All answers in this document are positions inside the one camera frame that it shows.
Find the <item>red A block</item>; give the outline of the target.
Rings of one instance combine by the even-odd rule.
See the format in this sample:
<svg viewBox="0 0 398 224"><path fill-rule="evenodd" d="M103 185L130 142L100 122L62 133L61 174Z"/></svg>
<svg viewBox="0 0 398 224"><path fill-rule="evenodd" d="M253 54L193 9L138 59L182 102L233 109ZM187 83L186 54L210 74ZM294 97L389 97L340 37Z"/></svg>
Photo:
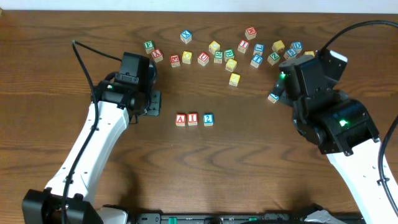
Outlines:
<svg viewBox="0 0 398 224"><path fill-rule="evenodd" d="M177 126L185 126L185 124L186 124L186 115L185 114L176 114L175 124Z"/></svg>

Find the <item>red i block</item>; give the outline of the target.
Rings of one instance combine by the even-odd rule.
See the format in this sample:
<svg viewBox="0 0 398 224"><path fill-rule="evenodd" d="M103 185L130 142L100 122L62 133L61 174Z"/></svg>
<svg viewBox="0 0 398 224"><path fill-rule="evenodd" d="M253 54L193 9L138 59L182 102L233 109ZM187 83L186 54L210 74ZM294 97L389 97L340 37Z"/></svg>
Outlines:
<svg viewBox="0 0 398 224"><path fill-rule="evenodd" d="M238 45L238 51L245 54L249 47L249 42L245 40L241 40Z"/></svg>
<svg viewBox="0 0 398 224"><path fill-rule="evenodd" d="M196 126L198 124L198 114L197 113L189 113L187 118L188 118L189 126Z"/></svg>

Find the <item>blue 2 block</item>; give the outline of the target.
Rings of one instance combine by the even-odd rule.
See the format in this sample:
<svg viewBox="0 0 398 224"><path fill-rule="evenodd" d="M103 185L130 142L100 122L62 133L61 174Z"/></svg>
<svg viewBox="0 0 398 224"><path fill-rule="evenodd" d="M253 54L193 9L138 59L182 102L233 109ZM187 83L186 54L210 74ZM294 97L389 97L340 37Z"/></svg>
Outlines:
<svg viewBox="0 0 398 224"><path fill-rule="evenodd" d="M203 124L204 126L212 126L214 125L214 116L212 113L203 115Z"/></svg>

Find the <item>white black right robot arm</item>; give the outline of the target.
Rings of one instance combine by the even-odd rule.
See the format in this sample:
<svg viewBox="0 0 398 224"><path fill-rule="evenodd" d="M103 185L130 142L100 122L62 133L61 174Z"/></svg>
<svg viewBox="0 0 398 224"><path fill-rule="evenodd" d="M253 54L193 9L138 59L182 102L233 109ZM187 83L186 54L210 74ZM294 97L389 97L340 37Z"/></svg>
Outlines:
<svg viewBox="0 0 398 224"><path fill-rule="evenodd" d="M379 131L360 101L333 88L347 63L336 52L284 61L269 100L292 107L296 130L327 156L366 223L397 223L390 203L397 197L397 182L379 156Z"/></svg>

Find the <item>green Z block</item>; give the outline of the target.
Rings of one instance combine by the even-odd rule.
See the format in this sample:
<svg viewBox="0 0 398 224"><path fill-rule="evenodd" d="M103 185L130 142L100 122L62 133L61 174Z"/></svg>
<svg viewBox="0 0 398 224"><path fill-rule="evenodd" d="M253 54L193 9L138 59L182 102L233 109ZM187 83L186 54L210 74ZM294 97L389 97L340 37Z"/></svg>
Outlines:
<svg viewBox="0 0 398 224"><path fill-rule="evenodd" d="M271 53L268 58L267 61L271 64L271 65L275 65L278 61L280 60L280 55L277 52L273 52Z"/></svg>

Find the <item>yellow block lower middle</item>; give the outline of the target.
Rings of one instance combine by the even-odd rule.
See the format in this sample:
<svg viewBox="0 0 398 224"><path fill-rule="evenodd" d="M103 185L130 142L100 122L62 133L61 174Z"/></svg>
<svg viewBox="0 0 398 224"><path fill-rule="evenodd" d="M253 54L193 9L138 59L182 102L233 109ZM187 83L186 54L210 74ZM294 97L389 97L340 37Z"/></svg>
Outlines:
<svg viewBox="0 0 398 224"><path fill-rule="evenodd" d="M229 79L229 85L238 86L241 76L237 73L232 73Z"/></svg>

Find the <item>blue D block upper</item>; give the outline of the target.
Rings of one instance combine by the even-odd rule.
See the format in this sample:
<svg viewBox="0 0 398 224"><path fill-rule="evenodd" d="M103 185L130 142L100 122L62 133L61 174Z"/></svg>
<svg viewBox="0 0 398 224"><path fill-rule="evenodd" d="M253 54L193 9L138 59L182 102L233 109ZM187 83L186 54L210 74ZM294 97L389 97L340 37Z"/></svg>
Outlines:
<svg viewBox="0 0 398 224"><path fill-rule="evenodd" d="M291 43L290 48L299 54L303 49L303 45L300 41L295 41Z"/></svg>

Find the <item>red E block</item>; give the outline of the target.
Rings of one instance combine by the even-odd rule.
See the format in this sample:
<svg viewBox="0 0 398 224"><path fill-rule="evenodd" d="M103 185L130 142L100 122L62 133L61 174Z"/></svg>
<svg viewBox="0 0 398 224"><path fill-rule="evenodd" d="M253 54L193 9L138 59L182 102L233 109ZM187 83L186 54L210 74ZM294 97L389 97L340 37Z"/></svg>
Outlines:
<svg viewBox="0 0 398 224"><path fill-rule="evenodd" d="M180 66L180 56L179 55L171 55L170 56L170 64L173 68Z"/></svg>

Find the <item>yellow block below B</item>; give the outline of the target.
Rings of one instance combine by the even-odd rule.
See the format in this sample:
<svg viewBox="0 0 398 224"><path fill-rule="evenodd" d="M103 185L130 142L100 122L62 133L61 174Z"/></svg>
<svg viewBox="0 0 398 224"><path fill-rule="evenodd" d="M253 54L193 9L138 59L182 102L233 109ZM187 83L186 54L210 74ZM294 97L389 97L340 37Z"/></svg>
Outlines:
<svg viewBox="0 0 398 224"><path fill-rule="evenodd" d="M234 72L236 66L237 66L237 61L229 58L228 61L226 62L226 70L229 72Z"/></svg>

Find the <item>yellow block near left gripper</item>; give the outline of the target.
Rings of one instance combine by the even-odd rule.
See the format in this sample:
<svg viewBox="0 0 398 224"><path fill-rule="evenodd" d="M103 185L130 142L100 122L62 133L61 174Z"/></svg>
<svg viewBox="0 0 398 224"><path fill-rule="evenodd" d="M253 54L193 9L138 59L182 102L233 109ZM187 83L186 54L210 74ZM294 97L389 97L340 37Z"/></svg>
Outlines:
<svg viewBox="0 0 398 224"><path fill-rule="evenodd" d="M192 53L189 51L184 51L182 54L182 62L186 64L191 64L192 62Z"/></svg>

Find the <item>green B block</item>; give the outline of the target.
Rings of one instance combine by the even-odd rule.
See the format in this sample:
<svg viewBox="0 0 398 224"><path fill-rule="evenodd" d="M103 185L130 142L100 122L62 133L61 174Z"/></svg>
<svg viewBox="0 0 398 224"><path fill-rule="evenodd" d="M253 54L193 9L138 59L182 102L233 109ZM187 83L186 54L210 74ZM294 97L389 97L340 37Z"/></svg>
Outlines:
<svg viewBox="0 0 398 224"><path fill-rule="evenodd" d="M233 49L226 49L224 50L224 60L227 62L229 59L234 59L234 50Z"/></svg>

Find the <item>red H block top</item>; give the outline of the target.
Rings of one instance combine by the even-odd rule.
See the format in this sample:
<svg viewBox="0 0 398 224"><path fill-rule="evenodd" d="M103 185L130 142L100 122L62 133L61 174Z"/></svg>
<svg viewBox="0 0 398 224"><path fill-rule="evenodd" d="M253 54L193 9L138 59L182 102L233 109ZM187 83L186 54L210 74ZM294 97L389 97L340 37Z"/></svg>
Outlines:
<svg viewBox="0 0 398 224"><path fill-rule="evenodd" d="M257 30L255 27L248 27L245 30L245 37L247 40L252 40L257 36Z"/></svg>

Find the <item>green R block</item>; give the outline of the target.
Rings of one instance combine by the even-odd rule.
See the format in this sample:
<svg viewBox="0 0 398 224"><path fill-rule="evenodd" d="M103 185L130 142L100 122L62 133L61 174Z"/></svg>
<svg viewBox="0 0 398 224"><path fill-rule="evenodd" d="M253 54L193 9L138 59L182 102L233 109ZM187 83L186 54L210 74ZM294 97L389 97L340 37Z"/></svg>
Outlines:
<svg viewBox="0 0 398 224"><path fill-rule="evenodd" d="M214 63L223 63L223 51L217 50L215 52Z"/></svg>

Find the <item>red U block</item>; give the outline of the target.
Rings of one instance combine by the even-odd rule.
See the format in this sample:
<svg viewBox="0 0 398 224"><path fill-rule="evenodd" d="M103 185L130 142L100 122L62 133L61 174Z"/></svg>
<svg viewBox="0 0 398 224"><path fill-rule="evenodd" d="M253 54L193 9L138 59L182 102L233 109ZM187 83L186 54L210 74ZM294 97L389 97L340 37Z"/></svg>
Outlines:
<svg viewBox="0 0 398 224"><path fill-rule="evenodd" d="M202 66L205 66L210 60L210 56L205 53L202 52L199 56L198 56L198 63Z"/></svg>

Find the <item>blue X block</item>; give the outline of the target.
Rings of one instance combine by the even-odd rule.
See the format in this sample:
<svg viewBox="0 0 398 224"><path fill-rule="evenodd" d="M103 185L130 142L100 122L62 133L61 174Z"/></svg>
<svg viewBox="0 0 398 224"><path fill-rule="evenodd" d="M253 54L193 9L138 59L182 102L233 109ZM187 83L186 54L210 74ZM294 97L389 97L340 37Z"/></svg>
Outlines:
<svg viewBox="0 0 398 224"><path fill-rule="evenodd" d="M185 44L188 44L192 40L192 33L189 30L184 30L180 34L180 39Z"/></svg>

